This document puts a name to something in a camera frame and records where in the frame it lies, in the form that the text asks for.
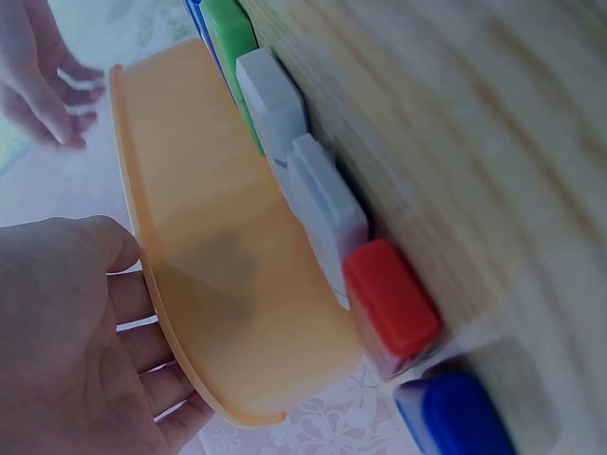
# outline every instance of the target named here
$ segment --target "finger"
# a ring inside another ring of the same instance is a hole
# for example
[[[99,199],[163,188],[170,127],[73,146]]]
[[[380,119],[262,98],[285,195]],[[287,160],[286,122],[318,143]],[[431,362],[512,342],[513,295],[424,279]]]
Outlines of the finger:
[[[146,373],[173,360],[169,343],[158,323],[141,325],[119,333],[137,373]]]
[[[92,216],[79,227],[103,258],[105,270],[123,272],[139,259],[139,245],[131,233],[108,216]]]
[[[107,277],[110,301],[118,324],[146,319],[155,314],[142,272]]]
[[[71,52],[67,51],[59,67],[75,81],[99,81],[103,79],[103,71],[81,64]]]
[[[85,106],[93,104],[105,93],[105,87],[97,87],[91,90],[78,90],[69,83],[56,76],[50,82],[61,101],[68,106]]]
[[[184,445],[211,420],[211,407],[198,395],[193,393],[179,408],[163,417],[158,427],[171,454],[178,453]]]
[[[86,133],[91,126],[97,121],[96,112],[87,112],[81,116],[71,116],[72,130],[76,133]]]
[[[13,87],[27,102],[36,118],[60,144],[69,142],[72,126],[64,103],[46,82],[37,66],[22,65],[14,68],[16,73]]]
[[[192,384],[177,364],[143,374],[139,379],[147,391],[148,404],[155,417],[194,392]]]

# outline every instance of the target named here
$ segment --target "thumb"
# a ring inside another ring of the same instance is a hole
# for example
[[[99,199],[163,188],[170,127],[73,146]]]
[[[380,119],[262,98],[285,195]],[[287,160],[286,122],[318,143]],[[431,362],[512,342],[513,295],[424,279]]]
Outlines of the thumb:
[[[72,124],[64,103],[46,82],[37,65],[15,68],[14,89],[60,144],[72,137]]]

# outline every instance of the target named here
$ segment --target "orange plastic lid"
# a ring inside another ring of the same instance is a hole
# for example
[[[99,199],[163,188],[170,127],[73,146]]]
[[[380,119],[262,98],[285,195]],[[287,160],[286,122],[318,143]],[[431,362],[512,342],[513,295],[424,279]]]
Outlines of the orange plastic lid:
[[[348,256],[343,275],[386,349],[401,358],[420,354],[440,337],[443,323],[413,273],[386,240]]]
[[[361,346],[200,40],[112,69],[120,168],[175,358],[241,427],[352,372]]]

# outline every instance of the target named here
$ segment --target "floral tablecloth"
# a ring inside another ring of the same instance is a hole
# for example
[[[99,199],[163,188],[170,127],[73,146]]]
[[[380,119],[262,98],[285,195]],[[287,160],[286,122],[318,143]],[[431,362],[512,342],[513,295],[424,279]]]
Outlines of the floral tablecloth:
[[[74,53],[87,64],[129,64],[195,35],[182,0],[51,0]],[[0,226],[102,213],[129,226],[109,101],[82,154],[33,147],[0,118]],[[389,393],[366,364],[302,403],[288,421],[242,430],[215,417],[183,455],[403,455],[418,453]]]

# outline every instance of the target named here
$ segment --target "orange plastic container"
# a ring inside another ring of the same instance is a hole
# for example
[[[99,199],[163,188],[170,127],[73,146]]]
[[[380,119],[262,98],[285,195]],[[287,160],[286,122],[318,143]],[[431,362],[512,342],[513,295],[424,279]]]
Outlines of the orange plastic container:
[[[361,344],[199,40],[111,71],[120,167],[162,329],[241,427],[356,368]]]

